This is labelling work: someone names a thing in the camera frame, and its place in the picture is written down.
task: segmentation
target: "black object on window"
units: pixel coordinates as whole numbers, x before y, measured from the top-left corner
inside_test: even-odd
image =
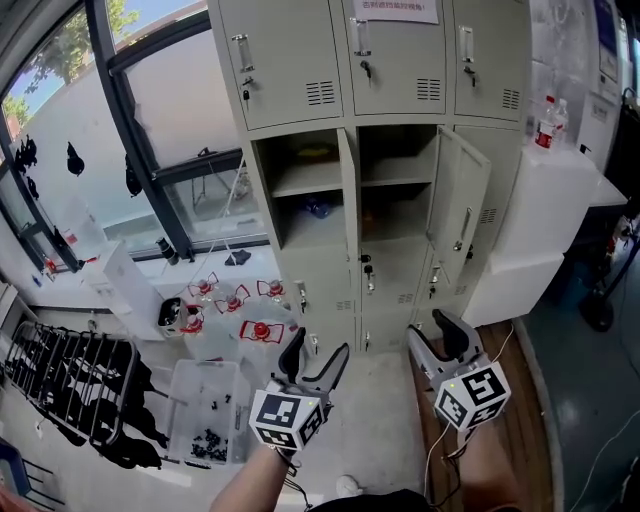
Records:
[[[71,142],[69,142],[67,146],[67,169],[69,169],[71,174],[75,174],[76,176],[80,176],[82,171],[84,171],[84,160],[78,156]]]

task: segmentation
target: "black metal rack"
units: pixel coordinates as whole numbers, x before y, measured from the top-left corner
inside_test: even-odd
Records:
[[[113,443],[122,430],[139,360],[126,339],[24,322],[13,337],[5,373],[45,418],[100,447]],[[105,400],[113,406],[105,409]]]

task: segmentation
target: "window frame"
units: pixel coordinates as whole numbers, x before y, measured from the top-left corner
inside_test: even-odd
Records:
[[[208,252],[216,240],[193,242],[187,234],[183,223],[176,212],[176,206],[169,199],[165,190],[166,186],[174,185],[191,179],[236,170],[242,161],[240,148],[217,153],[210,153],[189,159],[177,164],[160,167],[155,157],[151,143],[144,128],[135,120],[135,100],[126,74],[126,70],[141,60],[158,53],[169,46],[184,41],[190,37],[211,30],[211,19],[208,9],[196,12],[185,18],[176,20],[161,27],[135,43],[116,50],[109,19],[106,0],[80,0],[76,1],[65,11],[38,40],[33,49],[21,60],[17,71],[1,89],[0,99],[4,100],[15,84],[22,71],[33,59],[40,49],[78,12],[84,9],[89,28],[89,38],[94,56],[94,62],[98,71],[103,94],[107,101],[111,117],[122,142],[125,153],[129,156],[133,172],[140,181],[143,192],[160,222],[167,237],[183,259],[191,262],[195,260],[195,254]],[[15,225],[6,205],[0,201],[0,213],[6,218],[12,231],[20,241],[30,259],[42,270],[44,259],[37,254],[31,244],[35,243],[33,235],[43,233],[49,243],[66,264],[68,270],[77,272],[82,268],[83,262],[77,260],[73,251],[64,239],[56,235],[55,226],[49,226],[40,212],[34,199],[31,197],[25,183],[15,169],[13,155],[10,149],[11,137],[6,119],[0,122],[0,148],[5,154],[5,162],[0,166],[0,177],[6,172],[11,172],[20,190],[24,201],[27,203],[31,214],[36,220],[35,225],[25,229]],[[229,239],[228,246],[232,249],[269,245],[266,234],[244,235]],[[213,247],[214,251],[225,250],[226,246],[220,244]],[[157,249],[134,251],[131,256],[136,261],[144,261],[162,257]]]

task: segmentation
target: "gray floor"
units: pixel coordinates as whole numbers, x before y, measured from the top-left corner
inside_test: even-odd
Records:
[[[580,496],[598,451],[640,410],[638,260],[613,294],[616,320],[609,332],[595,332],[576,308],[545,299],[524,318],[558,425],[567,511]],[[575,510],[606,510],[636,455],[640,414],[603,452]]]

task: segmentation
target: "glass window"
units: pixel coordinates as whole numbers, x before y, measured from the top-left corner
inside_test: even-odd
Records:
[[[160,167],[210,151],[237,148],[238,136],[209,30],[157,52],[127,70]]]
[[[43,48],[62,45],[56,41],[66,40],[71,37],[70,34],[84,34],[85,28],[86,15],[82,10],[54,34],[52,41]],[[45,218],[57,226],[63,235],[78,230],[88,232],[81,228],[83,219],[91,216],[108,239],[123,240],[130,252],[151,248],[159,236],[164,236],[164,232],[144,192],[132,197],[127,188],[125,151],[95,63],[88,57],[90,50],[84,43],[80,46],[76,43],[69,45],[71,50],[64,46],[65,52],[57,54],[62,63],[56,64],[59,69],[68,70],[69,79],[63,80],[56,74],[57,71],[51,71],[49,78],[37,83],[36,92],[27,92],[22,96],[29,107],[29,117],[26,124],[18,123],[18,136],[14,137],[12,151],[16,151],[23,143],[26,145],[27,135],[35,142],[38,163],[27,167],[26,175],[36,184],[40,196],[38,205]],[[38,61],[43,52],[32,63]],[[76,62],[77,52],[84,52],[85,55],[82,70],[74,68],[75,71],[70,71],[75,66],[73,63]],[[21,77],[32,74],[33,71],[25,71]],[[45,105],[41,105],[36,94],[43,89],[50,89],[49,80],[55,83],[62,81],[64,85],[46,99]],[[19,82],[20,79],[12,91],[17,91]],[[71,164],[79,163],[76,155],[82,160],[82,171],[79,165],[71,165],[75,173],[69,170],[69,155]]]
[[[206,0],[106,0],[111,34],[119,50],[207,8]]]
[[[264,221],[245,171],[236,185],[229,214],[222,218],[236,171],[209,174],[166,187],[180,221],[193,242],[265,234]]]
[[[18,229],[24,229],[36,223],[27,203],[18,190],[18,185],[16,185],[13,175],[9,172],[0,180],[0,201],[4,204],[11,216],[11,220]]]

